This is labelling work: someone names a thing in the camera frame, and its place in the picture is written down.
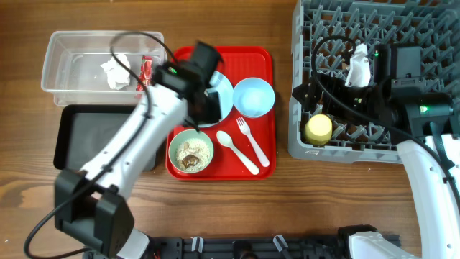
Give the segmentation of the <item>green bowl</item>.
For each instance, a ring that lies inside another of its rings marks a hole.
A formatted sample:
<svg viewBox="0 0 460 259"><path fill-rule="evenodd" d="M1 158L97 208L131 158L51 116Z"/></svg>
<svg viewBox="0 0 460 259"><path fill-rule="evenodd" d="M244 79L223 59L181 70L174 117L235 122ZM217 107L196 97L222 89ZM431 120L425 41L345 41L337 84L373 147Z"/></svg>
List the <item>green bowl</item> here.
<svg viewBox="0 0 460 259"><path fill-rule="evenodd" d="M195 174L195 173L186 173L185 171L181 171L179 169L178 163L177 163L177 161L175 159L176 150L179 147L179 145L182 142L184 142L186 140L189 140L189 139L193 139L193 138L198 138L200 140L204 140L205 143L207 144L207 146L209 146L210 151L211 151L211 160L208 163L208 165L203 170L195 172L195 173L200 173L200 172L204 171L211 164L211 161L212 161L213 155L214 155L214 146L213 146L213 142L211 141L211 138L207 134L205 134L204 132L197 132L194 129L187 129L187 130L184 130L184 131L178 133L176 136L174 136L174 138L172 138L172 140L170 141L170 144L169 144L168 158L169 158L169 162L172 164L172 171L173 172L175 172L175 173L183 173L183 174Z"/></svg>

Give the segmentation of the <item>yellow cup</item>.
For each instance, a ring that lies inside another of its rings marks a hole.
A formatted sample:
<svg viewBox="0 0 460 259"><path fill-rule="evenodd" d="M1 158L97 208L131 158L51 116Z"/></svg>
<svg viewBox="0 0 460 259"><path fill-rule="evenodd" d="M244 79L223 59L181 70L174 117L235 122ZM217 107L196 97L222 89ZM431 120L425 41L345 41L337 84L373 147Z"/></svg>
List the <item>yellow cup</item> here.
<svg viewBox="0 0 460 259"><path fill-rule="evenodd" d="M324 114L312 116L304 127L304 135L308 143L322 146L332 136L332 121Z"/></svg>

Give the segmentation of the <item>red snack wrapper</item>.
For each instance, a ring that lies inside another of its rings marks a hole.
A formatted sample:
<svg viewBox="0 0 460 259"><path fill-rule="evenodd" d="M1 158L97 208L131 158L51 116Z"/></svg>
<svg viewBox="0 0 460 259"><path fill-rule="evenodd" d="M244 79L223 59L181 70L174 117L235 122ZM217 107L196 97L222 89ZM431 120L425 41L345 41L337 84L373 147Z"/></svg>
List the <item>red snack wrapper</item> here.
<svg viewBox="0 0 460 259"><path fill-rule="evenodd" d="M142 91L142 86L149 86L151 83L152 75L153 75L153 58L151 56L143 55L141 61L141 68L139 79L140 83L137 84L136 90Z"/></svg>

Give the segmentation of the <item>white napkin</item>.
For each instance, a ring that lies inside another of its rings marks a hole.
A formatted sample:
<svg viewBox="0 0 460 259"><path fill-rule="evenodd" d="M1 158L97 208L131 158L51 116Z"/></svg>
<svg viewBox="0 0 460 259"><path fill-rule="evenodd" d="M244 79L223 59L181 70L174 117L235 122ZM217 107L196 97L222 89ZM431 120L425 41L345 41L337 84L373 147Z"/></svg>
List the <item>white napkin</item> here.
<svg viewBox="0 0 460 259"><path fill-rule="evenodd" d="M106 74L107 83L112 90L121 90L130 84L130 74L125 70L115 58L101 64Z"/></svg>

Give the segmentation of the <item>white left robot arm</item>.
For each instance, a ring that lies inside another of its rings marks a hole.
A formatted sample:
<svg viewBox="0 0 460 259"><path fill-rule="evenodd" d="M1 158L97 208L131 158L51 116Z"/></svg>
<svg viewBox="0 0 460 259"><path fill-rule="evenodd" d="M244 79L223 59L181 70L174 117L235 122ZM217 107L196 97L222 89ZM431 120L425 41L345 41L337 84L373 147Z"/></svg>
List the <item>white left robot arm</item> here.
<svg viewBox="0 0 460 259"><path fill-rule="evenodd" d="M105 258L144 258L150 238L134 228L127 205L135 182L178 125L220 120L207 92L220 61L186 60L157 67L153 83L108 144L78 171L55 182L55 227Z"/></svg>

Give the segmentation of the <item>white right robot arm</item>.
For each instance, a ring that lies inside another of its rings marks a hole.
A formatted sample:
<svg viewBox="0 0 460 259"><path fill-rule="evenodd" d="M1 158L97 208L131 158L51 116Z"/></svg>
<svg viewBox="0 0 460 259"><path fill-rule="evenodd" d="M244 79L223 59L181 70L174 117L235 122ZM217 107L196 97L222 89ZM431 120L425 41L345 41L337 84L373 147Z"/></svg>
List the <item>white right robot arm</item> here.
<svg viewBox="0 0 460 259"><path fill-rule="evenodd" d="M421 77L382 78L375 86L314 74L293 86L307 112L322 111L390 133L413 192L423 258L459 257L459 121L446 93L423 93Z"/></svg>

